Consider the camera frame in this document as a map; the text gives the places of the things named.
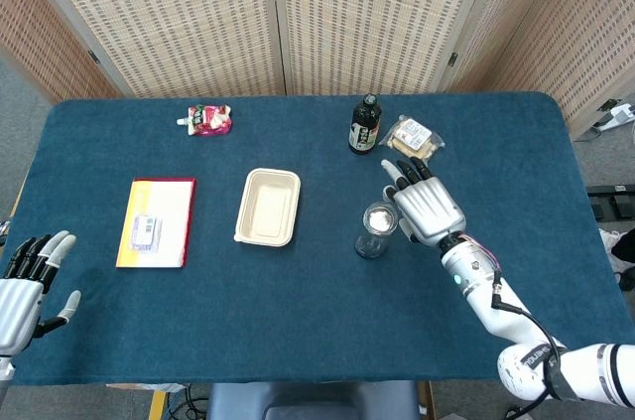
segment clear glass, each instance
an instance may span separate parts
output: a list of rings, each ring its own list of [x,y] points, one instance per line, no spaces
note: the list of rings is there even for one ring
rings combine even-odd
[[[399,222],[392,204],[378,202],[364,212],[363,227],[355,239],[355,251],[364,258],[377,258],[388,247],[390,235]]]

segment blue tablecloth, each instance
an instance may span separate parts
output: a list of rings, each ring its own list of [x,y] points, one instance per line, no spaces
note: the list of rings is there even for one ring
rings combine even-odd
[[[242,381],[482,378],[508,343],[488,335],[439,254],[395,236],[374,261],[353,240],[388,182],[376,148],[348,150],[358,96],[76,100],[54,108],[7,253],[68,229],[77,244],[46,302],[83,298],[70,325],[16,357],[16,381]],[[570,348],[633,343],[556,104],[540,93],[385,95],[381,134],[401,113],[442,135],[431,169],[468,231]],[[228,103],[234,126],[189,137],[175,121]],[[292,242],[233,241],[247,173],[302,180]],[[197,178],[183,269],[115,269],[131,180]]]

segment paper tray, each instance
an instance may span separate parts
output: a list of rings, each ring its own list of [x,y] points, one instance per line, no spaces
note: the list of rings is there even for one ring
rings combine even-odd
[[[293,172],[252,170],[242,193],[234,239],[284,246],[294,233],[299,196],[300,178]]]

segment snack package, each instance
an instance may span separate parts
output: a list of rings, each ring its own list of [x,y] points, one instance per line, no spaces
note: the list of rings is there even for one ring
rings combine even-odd
[[[231,130],[228,105],[195,105],[188,109],[188,117],[177,120],[188,127],[188,135],[222,135]]]
[[[417,157],[428,164],[437,149],[445,146],[444,139],[412,117],[400,115],[379,145],[387,145],[406,157]]]

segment woven screen panel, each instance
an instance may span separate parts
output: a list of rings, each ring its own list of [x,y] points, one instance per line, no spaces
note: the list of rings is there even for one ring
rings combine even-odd
[[[544,0],[486,87],[546,92],[571,123],[635,67],[633,15],[635,0]]]
[[[48,0],[0,0],[0,45],[51,102],[119,95]]]
[[[428,90],[462,1],[286,0],[292,92]]]
[[[70,1],[137,96],[284,90],[265,0]]]
[[[487,0],[466,50],[459,55],[451,91],[479,90],[534,0]]]

